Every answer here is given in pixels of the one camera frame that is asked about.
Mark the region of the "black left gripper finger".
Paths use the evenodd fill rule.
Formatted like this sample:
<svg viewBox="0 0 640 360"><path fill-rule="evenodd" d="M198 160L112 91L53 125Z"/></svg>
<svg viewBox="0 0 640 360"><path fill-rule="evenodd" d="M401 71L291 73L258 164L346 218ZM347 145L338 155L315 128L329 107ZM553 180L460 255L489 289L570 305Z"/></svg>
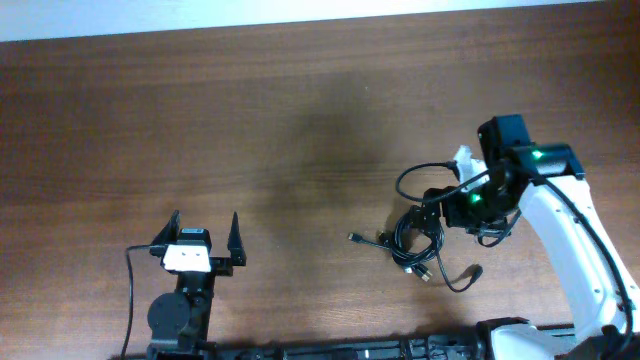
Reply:
<svg viewBox="0 0 640 360"><path fill-rule="evenodd" d="M152 246L165 246L174 243L180 231L180 211L175 210L169 218L167 224L154 237Z"/></svg>
<svg viewBox="0 0 640 360"><path fill-rule="evenodd" d="M239 217L237 213L233 214L227 248L229 250L233 266L246 265L246 252L241 239Z"/></svg>

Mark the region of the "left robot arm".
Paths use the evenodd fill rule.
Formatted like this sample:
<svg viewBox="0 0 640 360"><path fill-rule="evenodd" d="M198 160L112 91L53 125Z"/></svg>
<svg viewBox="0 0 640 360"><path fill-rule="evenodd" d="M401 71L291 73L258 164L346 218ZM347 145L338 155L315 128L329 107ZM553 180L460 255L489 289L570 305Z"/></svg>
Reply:
<svg viewBox="0 0 640 360"><path fill-rule="evenodd" d="M212 239L205 228L183 228L175 211L150 244L150 254L176 277L175 289L158 296L147 312L152 335L148 359L214 359L216 345L208 340L215 280L231 277L244 267L246 252L238 215L232 217L227 241L229 254L211 254Z"/></svg>

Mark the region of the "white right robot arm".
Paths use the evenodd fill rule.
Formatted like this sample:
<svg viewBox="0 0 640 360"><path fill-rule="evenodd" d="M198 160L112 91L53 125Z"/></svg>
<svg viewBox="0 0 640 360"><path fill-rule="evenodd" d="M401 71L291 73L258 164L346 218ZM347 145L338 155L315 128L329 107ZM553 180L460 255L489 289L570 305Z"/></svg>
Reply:
<svg viewBox="0 0 640 360"><path fill-rule="evenodd" d="M468 147L448 162L459 183L429 189L427 234L438 217L477 237L501 239L526 220L547 253L572 314L570 345L525 320L481 322L490 359L636 359L639 286L623 264L596 212L585 171L564 143L539 145L519 115L481 125L480 159Z"/></svg>

